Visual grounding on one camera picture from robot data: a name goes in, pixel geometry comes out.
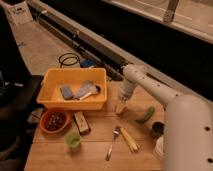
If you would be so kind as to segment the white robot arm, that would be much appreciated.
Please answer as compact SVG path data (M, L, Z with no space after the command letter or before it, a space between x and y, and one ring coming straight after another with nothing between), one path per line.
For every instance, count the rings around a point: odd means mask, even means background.
M123 112L137 85L165 108L164 171L213 171L213 109L203 99L150 78L142 65L123 68L117 114Z

